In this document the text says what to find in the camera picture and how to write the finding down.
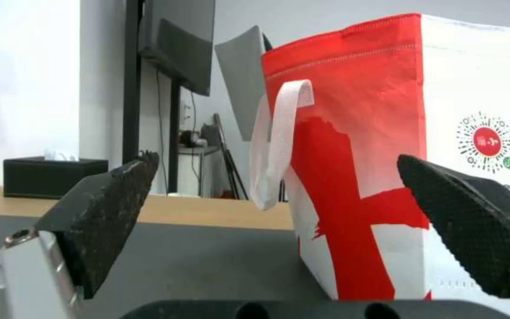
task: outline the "black pole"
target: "black pole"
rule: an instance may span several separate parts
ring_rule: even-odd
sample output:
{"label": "black pole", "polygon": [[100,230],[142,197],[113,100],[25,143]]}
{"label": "black pole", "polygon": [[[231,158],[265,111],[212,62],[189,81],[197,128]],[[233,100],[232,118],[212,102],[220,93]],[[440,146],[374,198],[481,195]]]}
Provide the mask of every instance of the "black pole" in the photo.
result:
{"label": "black pole", "polygon": [[125,78],[123,94],[123,163],[139,153],[141,58],[138,53],[139,23],[143,0],[128,0],[125,9]]}
{"label": "black pole", "polygon": [[180,128],[180,81],[170,83],[170,133],[168,141],[168,190],[178,191],[178,129]]}

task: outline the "bag handle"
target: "bag handle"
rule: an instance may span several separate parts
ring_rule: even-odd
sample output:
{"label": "bag handle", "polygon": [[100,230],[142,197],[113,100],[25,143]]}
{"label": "bag handle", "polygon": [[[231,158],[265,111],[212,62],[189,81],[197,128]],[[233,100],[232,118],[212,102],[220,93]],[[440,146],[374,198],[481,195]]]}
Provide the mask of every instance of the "bag handle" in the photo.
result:
{"label": "bag handle", "polygon": [[251,199],[261,210],[277,204],[279,185],[291,162],[296,110],[310,105],[314,105],[310,80],[283,83],[275,102],[268,142],[271,115],[267,95],[259,100],[249,148],[249,167]]}

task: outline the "black cable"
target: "black cable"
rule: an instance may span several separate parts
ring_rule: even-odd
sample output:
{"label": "black cable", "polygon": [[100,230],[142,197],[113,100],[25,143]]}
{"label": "black cable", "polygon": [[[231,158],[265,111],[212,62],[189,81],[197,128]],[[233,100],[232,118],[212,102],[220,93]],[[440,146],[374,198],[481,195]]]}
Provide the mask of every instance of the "black cable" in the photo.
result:
{"label": "black cable", "polygon": [[[196,130],[196,103],[194,102],[194,93],[192,93],[192,91],[190,91],[190,97],[192,98],[192,107],[194,108],[194,120],[192,124],[192,134],[194,134],[194,131]],[[194,147],[195,145],[192,145],[192,171],[194,172],[194,175],[196,175],[196,179],[198,180],[198,189],[200,189],[200,177],[194,168]]]}
{"label": "black cable", "polygon": [[158,80],[158,69],[156,70],[156,97],[158,105],[158,129],[160,130],[160,164],[162,165],[162,181],[164,181],[164,192],[168,194],[166,168],[164,167],[164,136],[162,133],[162,116],[160,115],[160,80]]}

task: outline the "black monitor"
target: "black monitor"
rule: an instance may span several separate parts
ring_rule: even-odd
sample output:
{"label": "black monitor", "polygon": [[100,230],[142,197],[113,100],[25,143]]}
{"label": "black monitor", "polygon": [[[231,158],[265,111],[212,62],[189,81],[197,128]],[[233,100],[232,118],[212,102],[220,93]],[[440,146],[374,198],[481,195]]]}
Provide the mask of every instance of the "black monitor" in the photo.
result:
{"label": "black monitor", "polygon": [[210,94],[215,0],[147,0],[139,54],[180,85]]}

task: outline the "black tissue box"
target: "black tissue box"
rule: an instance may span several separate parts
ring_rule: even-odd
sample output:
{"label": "black tissue box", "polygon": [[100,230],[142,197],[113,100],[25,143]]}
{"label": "black tissue box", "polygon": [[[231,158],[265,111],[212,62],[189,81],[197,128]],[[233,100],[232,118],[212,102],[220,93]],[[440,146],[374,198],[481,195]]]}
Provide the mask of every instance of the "black tissue box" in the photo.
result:
{"label": "black tissue box", "polygon": [[45,161],[43,156],[4,160],[4,196],[61,198],[82,178],[108,171],[104,159]]}

